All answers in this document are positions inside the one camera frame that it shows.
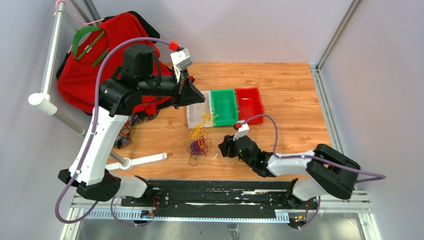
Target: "red jacket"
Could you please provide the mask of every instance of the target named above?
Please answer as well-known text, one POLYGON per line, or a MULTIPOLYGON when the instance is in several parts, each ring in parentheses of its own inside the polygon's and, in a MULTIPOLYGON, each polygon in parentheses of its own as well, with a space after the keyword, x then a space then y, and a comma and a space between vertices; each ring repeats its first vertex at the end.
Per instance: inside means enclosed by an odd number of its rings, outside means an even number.
MULTIPOLYGON (((97 66, 92 66, 92 64, 107 48, 111 51, 126 40, 148 37, 148 34, 138 19, 130 13, 119 14, 101 23, 99 27, 104 29, 104 35, 94 44, 91 50, 79 60, 76 60, 71 54, 57 82, 58 91, 65 101, 86 113, 93 112, 95 82, 101 63, 97 66)), ((78 47, 77 56, 97 38, 100 32, 101 31, 95 31, 90 33, 88 38, 78 47)), ((159 50, 155 47, 153 42, 140 41, 132 44, 137 43, 148 44, 154 47, 156 55, 160 57, 159 50)), ((125 48, 126 47, 119 49, 111 56, 109 61, 107 61, 100 79, 100 84, 106 79, 109 79, 115 69, 122 65, 125 48)), ((162 62, 160 63, 160 69, 162 75, 172 75, 172 72, 162 62)), ((153 74, 157 74, 156 63, 154 63, 153 74)), ((142 102, 149 103, 156 99, 157 98, 153 96, 144 96, 142 102)), ((152 115, 156 113, 156 105, 160 105, 169 99, 170 97, 162 97, 154 103, 140 104, 134 108, 133 112, 138 113, 144 111, 146 114, 152 115)))

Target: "wooden table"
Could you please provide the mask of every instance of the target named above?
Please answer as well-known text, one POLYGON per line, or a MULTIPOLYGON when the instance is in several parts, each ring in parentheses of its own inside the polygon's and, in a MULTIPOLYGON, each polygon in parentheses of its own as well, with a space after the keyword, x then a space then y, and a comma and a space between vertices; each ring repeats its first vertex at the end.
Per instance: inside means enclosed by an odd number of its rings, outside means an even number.
MULTIPOLYGON (((306 63, 195 63, 188 69, 201 90, 258 87, 264 112, 278 126, 278 153, 299 153, 314 149, 317 144, 330 144, 326 124, 315 85, 306 63)), ((249 125, 249 137, 263 151, 272 152, 275 139, 273 124, 264 118, 262 124, 249 125)), ((189 164, 187 147, 193 142, 187 127, 186 108, 173 107, 160 111, 156 119, 134 126, 132 142, 115 151, 123 157, 140 158, 167 153, 162 162, 117 171, 126 176, 146 179, 208 179, 208 180, 292 180, 293 175, 263 178, 245 163, 221 156, 218 144, 225 135, 235 134, 228 127, 205 128, 212 140, 207 156, 198 158, 198 165, 189 164)))

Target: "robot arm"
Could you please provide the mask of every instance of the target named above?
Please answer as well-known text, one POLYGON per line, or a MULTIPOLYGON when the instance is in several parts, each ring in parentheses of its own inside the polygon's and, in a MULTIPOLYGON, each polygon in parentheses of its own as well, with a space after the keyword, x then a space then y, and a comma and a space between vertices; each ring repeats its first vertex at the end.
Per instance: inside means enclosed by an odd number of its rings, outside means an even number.
MULTIPOLYGON (((159 69, 158 74, 153 75, 154 61, 159 68, 155 49, 146 44, 134 44, 125 49, 122 67, 100 85, 97 130, 81 170, 72 183, 85 199, 106 202, 114 196, 140 198, 148 189, 147 181, 141 177, 121 176, 105 169, 115 139, 134 107, 143 104, 143 96, 172 97, 176 109, 205 101, 203 94, 190 81, 187 67, 193 59, 189 51, 179 50, 171 53, 173 75, 161 75, 159 69)), ((89 136, 85 136, 72 166, 59 172, 58 178, 62 182, 67 184, 76 173, 89 136)))
POLYGON ((237 133, 227 135, 218 145, 224 157, 239 157, 261 177, 276 177, 285 174, 300 174, 308 177, 294 179, 286 192, 286 198, 307 201, 310 198, 330 194, 336 198, 347 200, 351 197, 358 173, 348 170, 327 167, 319 161, 305 156, 325 158, 349 168, 360 170, 361 167, 350 158, 334 150, 328 145, 318 144, 314 150, 295 154, 279 154, 261 151, 258 145, 248 136, 247 124, 236 124, 237 133))

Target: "gray wall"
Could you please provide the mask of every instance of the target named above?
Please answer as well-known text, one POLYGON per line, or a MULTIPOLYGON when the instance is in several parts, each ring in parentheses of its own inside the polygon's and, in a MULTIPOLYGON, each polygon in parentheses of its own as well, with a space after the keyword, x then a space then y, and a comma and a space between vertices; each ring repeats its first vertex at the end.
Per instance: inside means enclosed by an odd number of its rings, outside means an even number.
MULTIPOLYGON (((352 0, 94 0, 102 17, 136 11, 196 62, 316 63, 352 0)), ((159 47, 162 60, 169 55, 159 47)))
MULTIPOLYGON (((83 140, 53 117, 28 104, 28 96, 40 91, 54 5, 52 0, 0 3, 2 240, 59 238, 63 224, 56 220, 54 207, 65 185, 57 179, 57 174, 71 165, 83 140)), ((64 24, 60 59, 71 44, 71 29, 69 24, 64 24)), ((52 86, 51 95, 51 101, 59 109, 88 127, 88 117, 66 106, 56 91, 56 84, 52 86)), ((63 201, 64 217, 71 199, 70 194, 63 201)))
POLYGON ((422 239, 424 1, 364 0, 323 69, 384 240, 422 239))

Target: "cable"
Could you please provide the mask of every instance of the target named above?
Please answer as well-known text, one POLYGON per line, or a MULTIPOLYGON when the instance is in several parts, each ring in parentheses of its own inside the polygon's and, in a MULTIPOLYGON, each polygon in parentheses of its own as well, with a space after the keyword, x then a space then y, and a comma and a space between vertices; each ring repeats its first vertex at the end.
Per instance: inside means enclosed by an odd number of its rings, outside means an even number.
POLYGON ((112 198, 112 202, 110 203, 110 213, 112 213, 113 219, 115 219, 115 221, 117 221, 118 223, 120 223, 120 224, 122 224, 124 226, 128 226, 128 227, 142 227, 142 226, 146 226, 146 225, 148 225, 149 223, 152 222, 152 221, 149 221, 149 222, 145 222, 145 223, 138 223, 138 224, 137 223, 132 223, 131 224, 131 223, 126 223, 126 222, 124 222, 122 220, 119 220, 117 218, 117 216, 115 215, 115 212, 114 212, 114 201, 115 201, 115 198, 116 198, 116 196, 114 196, 112 198))
POLYGON ((309 212, 309 202, 306 202, 306 212, 305 212, 305 214, 303 215, 303 217, 306 219, 306 217, 307 217, 307 215, 308 215, 308 212, 309 212))
POLYGON ((296 159, 296 158, 314 159, 314 160, 318 160, 320 162, 323 162, 325 164, 329 164, 331 166, 334 166, 336 168, 347 170, 347 171, 350 171, 350 172, 353 172, 353 173, 356 173, 356 174, 363 174, 363 175, 367 175, 367 176, 372 176, 372 177, 369 177, 369 178, 357 180, 356 183, 365 183, 365 182, 370 182, 370 181, 382 180, 382 179, 385 179, 386 178, 386 175, 383 175, 383 174, 379 174, 379 173, 375 173, 375 172, 364 171, 364 170, 359 170, 359 169, 355 169, 355 168, 343 166, 343 165, 340 165, 338 163, 329 161, 329 160, 327 160, 325 158, 322 158, 322 157, 319 157, 319 156, 312 156, 312 155, 288 155, 288 156, 279 156, 276 153, 277 142, 278 142, 278 128, 277 128, 276 122, 274 121, 274 119, 271 116, 269 116, 267 114, 259 114, 259 115, 256 115, 256 116, 253 116, 253 117, 247 119, 246 121, 242 122, 241 124, 242 125, 243 124, 246 124, 249 121, 252 121, 253 119, 256 119, 256 118, 259 118, 259 117, 269 118, 271 120, 272 124, 274 124, 274 128, 275 128, 275 142, 274 142, 274 147, 273 147, 272 153, 278 159, 296 159))
POLYGON ((156 207, 156 211, 157 211, 159 209, 159 206, 161 205, 161 197, 160 196, 154 196, 152 199, 153 199, 153 201, 155 201, 155 199, 159 199, 158 202, 157 202, 157 207, 156 207))
POLYGON ((154 38, 154 37, 136 37, 136 38, 132 38, 129 40, 126 40, 124 42, 122 42, 121 44, 119 44, 118 46, 116 46, 114 49, 112 49, 107 55, 106 57, 104 57, 103 62, 100 65, 100 68, 98 69, 98 73, 97 73, 97 78, 95 80, 95 87, 94 87, 94 109, 93 109, 93 122, 92 122, 92 127, 91 127, 91 132, 89 132, 89 136, 87 139, 87 144, 85 145, 84 150, 82 151, 81 157, 79 159, 78 165, 76 166, 76 170, 73 173, 73 176, 70 178, 70 180, 68 181, 68 183, 66 184, 65 188, 63 189, 63 191, 60 193, 59 197, 57 198, 56 201, 56 205, 54 207, 54 214, 56 215, 56 218, 64 223, 64 224, 74 224, 77 223, 81 220, 83 220, 85 217, 87 217, 91 211, 95 208, 95 206, 97 205, 98 201, 96 201, 93 206, 91 206, 91 208, 87 211, 87 213, 85 213, 82 217, 74 219, 74 220, 66 220, 64 219, 60 212, 59 212, 59 207, 61 204, 62 199, 64 198, 66 192, 69 190, 69 188, 71 187, 71 184, 74 182, 74 180, 77 178, 77 176, 79 175, 79 173, 81 172, 81 167, 83 166, 84 160, 86 159, 86 155, 90 149, 90 146, 93 142, 93 138, 94 135, 96 134, 96 129, 97 129, 97 125, 98 125, 98 121, 99 121, 99 88, 100 88, 100 80, 102 77, 102 73, 103 70, 105 69, 105 65, 106 63, 109 61, 109 59, 111 58, 111 56, 118 51, 119 49, 121 49, 122 47, 130 44, 130 43, 134 43, 134 42, 139 42, 139 41, 155 41, 155 42, 159 42, 159 43, 163 43, 165 45, 170 45, 171 43, 169 41, 165 41, 159 38, 154 38))
POLYGON ((321 197, 318 196, 317 198, 318 198, 318 205, 316 206, 315 212, 313 213, 313 215, 312 215, 312 217, 310 218, 309 221, 307 221, 305 224, 303 224, 302 226, 299 227, 300 229, 303 229, 304 227, 308 226, 312 222, 312 220, 314 220, 315 217, 317 216, 318 211, 320 210, 320 206, 321 206, 321 197))
POLYGON ((156 100, 154 100, 154 101, 148 101, 148 102, 142 102, 140 105, 146 105, 146 104, 153 104, 153 103, 156 103, 156 102, 158 102, 159 100, 161 100, 162 99, 162 97, 160 96, 160 97, 158 97, 156 100))

